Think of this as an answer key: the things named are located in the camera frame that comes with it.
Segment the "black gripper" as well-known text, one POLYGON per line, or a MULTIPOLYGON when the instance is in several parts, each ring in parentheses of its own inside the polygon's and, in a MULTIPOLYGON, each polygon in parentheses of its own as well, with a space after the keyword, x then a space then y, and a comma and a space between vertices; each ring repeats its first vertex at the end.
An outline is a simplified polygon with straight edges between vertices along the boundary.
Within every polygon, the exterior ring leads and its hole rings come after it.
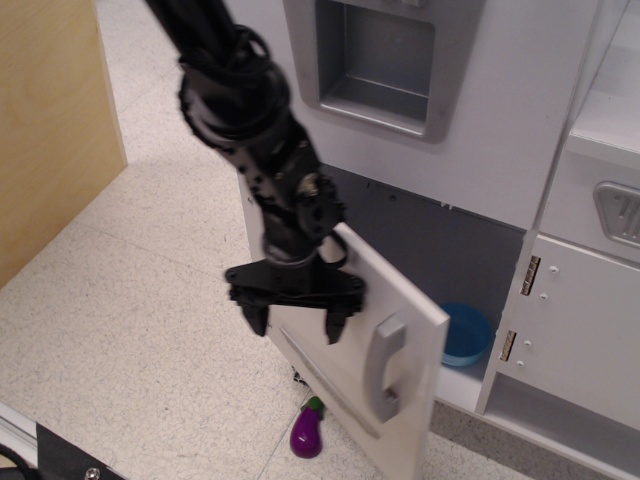
POLYGON ((366 284, 361 278, 334 268, 319 258, 297 267, 281 267, 267 260, 232 267, 225 272, 230 298, 241 308, 251 330, 264 337, 272 306, 323 310, 325 333, 336 344, 347 320, 361 310, 366 284))

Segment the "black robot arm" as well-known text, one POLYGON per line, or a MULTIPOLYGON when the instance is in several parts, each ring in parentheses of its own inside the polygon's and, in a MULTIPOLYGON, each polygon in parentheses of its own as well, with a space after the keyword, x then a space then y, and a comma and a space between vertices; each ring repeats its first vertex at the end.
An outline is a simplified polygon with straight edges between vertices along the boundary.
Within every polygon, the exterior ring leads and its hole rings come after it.
POLYGON ((323 310, 330 343, 360 311, 364 282, 325 261, 344 204, 290 109, 288 83, 264 40, 221 1, 153 1, 183 73, 178 99, 193 134, 245 179, 264 225, 261 261, 229 269, 230 297, 264 335, 274 305, 323 310))

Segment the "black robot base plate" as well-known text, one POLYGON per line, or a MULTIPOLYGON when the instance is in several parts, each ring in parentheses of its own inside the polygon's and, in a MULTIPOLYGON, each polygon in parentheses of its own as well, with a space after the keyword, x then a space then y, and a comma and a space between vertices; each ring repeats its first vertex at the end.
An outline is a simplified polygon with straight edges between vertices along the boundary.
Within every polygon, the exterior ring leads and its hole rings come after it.
POLYGON ((124 479, 119 472, 46 427, 35 433, 1 421, 2 479, 124 479))

